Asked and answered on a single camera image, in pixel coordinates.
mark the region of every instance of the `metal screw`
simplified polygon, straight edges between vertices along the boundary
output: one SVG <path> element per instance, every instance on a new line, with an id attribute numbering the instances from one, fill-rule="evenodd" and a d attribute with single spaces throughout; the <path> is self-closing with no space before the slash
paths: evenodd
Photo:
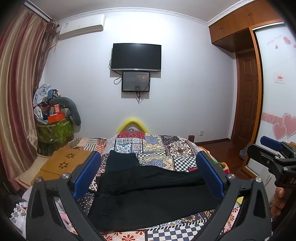
<path id="1" fill-rule="evenodd" d="M 67 178 L 69 178 L 69 176 L 70 176 L 69 173 L 64 173 L 64 174 L 62 175 L 62 179 L 67 179 Z"/>
<path id="2" fill-rule="evenodd" d="M 37 178 L 35 179 L 35 181 L 36 181 L 37 183 L 41 182 L 41 180 L 42 180 L 42 177 L 37 177 Z"/>
<path id="3" fill-rule="evenodd" d="M 255 180 L 256 180 L 256 182 L 258 182 L 258 183 L 261 183 L 261 182 L 262 182 L 262 179 L 259 178 L 259 177 L 256 177 Z"/>
<path id="4" fill-rule="evenodd" d="M 235 175 L 232 173 L 228 173 L 227 178 L 233 180 L 235 178 Z"/>

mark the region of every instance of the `curtain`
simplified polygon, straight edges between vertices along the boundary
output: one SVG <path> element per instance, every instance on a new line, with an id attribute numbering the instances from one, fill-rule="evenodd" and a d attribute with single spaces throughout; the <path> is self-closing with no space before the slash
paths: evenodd
<path id="1" fill-rule="evenodd" d="M 56 21 L 22 7 L 0 36 L 0 155 L 15 190 L 37 157 L 32 101 L 55 34 Z"/>

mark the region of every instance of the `bed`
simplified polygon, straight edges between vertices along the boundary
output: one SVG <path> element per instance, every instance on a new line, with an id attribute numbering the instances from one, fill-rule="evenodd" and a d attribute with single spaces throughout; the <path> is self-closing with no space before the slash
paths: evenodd
<path id="1" fill-rule="evenodd" d="M 185 138 L 148 134 L 134 129 L 122 131 L 110 139 L 76 138 L 69 142 L 65 147 L 90 151 L 95 150 L 102 156 L 102 164 L 89 187 L 89 191 L 83 198 L 78 200 L 80 208 L 86 215 L 88 214 L 94 199 L 93 193 L 97 189 L 96 177 L 100 176 L 105 171 L 105 164 L 110 150 L 115 150 L 120 153 L 133 152 L 137 155 L 141 165 L 154 165 L 168 170 L 183 172 L 189 172 L 196 167 L 195 156 L 199 151 L 204 150 L 213 162 L 220 165 L 226 173 L 229 173 L 226 163 L 218 163 L 211 156 L 209 151 L 196 146 Z M 186 200 L 184 200 L 184 203 L 177 203 L 176 205 L 185 204 Z M 231 229 L 239 209 L 240 205 L 236 202 L 222 233 Z M 107 241 L 188 241 L 201 230 L 203 225 L 209 220 L 209 218 L 211 218 L 213 212 L 214 210 L 207 210 L 141 230 L 132 230 L 129 232 L 99 230 L 99 232 Z M 71 226 L 70 231 L 76 233 L 73 226 Z"/>

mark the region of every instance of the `cabinet door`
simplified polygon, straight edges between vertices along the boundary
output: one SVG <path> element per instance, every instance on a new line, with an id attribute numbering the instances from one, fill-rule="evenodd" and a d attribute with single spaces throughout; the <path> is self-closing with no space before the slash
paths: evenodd
<path id="1" fill-rule="evenodd" d="M 254 24 L 272 20 L 263 0 L 257 0 L 248 4 L 247 9 L 250 12 Z"/>
<path id="2" fill-rule="evenodd" d="M 246 6 L 237 9 L 231 14 L 233 15 L 235 23 L 239 29 L 238 31 L 254 25 L 254 22 Z"/>
<path id="3" fill-rule="evenodd" d="M 222 27 L 223 37 L 231 35 L 231 34 L 240 30 L 237 25 L 237 22 L 234 18 L 233 13 L 228 14 L 227 16 L 222 18 L 220 20 L 220 23 L 221 23 L 221 27 Z"/>
<path id="4" fill-rule="evenodd" d="M 220 21 L 217 21 L 216 23 L 211 25 L 209 28 L 210 28 L 210 35 L 211 35 L 212 43 L 223 38 Z"/>
<path id="5" fill-rule="evenodd" d="M 279 19 L 281 16 L 277 13 L 277 11 L 271 6 L 266 0 L 262 0 L 263 4 L 265 5 L 269 15 L 272 19 Z"/>

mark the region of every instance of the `television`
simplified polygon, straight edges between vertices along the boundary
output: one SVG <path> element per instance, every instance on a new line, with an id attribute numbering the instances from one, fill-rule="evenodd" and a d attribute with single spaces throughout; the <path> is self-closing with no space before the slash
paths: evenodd
<path id="1" fill-rule="evenodd" d="M 149 92 L 150 73 L 149 72 L 123 72 L 121 81 L 123 92 Z"/>
<path id="2" fill-rule="evenodd" d="M 113 44 L 111 70 L 161 71 L 161 45 Z"/>

